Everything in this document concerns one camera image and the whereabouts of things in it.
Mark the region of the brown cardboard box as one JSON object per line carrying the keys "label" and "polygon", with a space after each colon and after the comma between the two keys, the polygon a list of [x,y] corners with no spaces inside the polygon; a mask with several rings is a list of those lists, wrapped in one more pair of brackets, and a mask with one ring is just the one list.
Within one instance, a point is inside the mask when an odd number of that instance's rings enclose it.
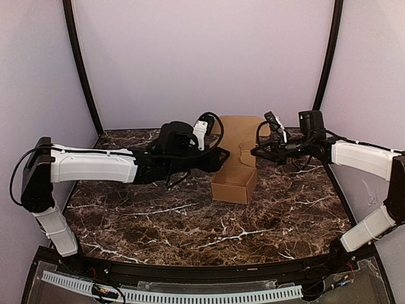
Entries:
{"label": "brown cardboard box", "polygon": [[221,169],[211,179],[211,197],[227,203],[249,204],[258,181],[256,131],[263,119],[256,116],[220,117],[223,138],[219,147],[230,152]]}

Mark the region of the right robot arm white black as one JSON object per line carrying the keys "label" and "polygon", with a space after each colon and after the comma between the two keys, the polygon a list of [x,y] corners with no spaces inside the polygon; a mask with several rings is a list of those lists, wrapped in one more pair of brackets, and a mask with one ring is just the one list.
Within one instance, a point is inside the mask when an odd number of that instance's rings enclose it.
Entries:
{"label": "right robot arm white black", "polygon": [[301,135],[291,137],[278,116],[265,113],[251,154],[277,165],[302,156],[316,158],[325,165],[380,179],[387,188],[379,205],[330,243],[322,267],[335,275],[355,252],[404,225],[404,152],[340,136],[325,127],[319,110],[301,111],[298,118]]}

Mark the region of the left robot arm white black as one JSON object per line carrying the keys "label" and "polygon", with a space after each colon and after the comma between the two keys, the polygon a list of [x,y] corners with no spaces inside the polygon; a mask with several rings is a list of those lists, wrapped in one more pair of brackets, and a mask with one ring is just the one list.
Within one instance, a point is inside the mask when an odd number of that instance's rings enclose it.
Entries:
{"label": "left robot arm white black", "polygon": [[23,167],[20,199],[13,193],[16,170],[9,180],[9,196],[34,216],[59,256],[65,258],[65,267],[76,276],[84,276],[89,261],[79,254],[79,241],[54,199],[54,185],[79,181],[143,185],[163,181],[171,188],[175,186],[171,181],[175,174],[218,172],[230,156],[220,147],[224,135],[221,120],[213,113],[204,113],[194,125],[180,121],[163,124],[157,138],[144,148],[71,148],[42,137],[17,162]]}

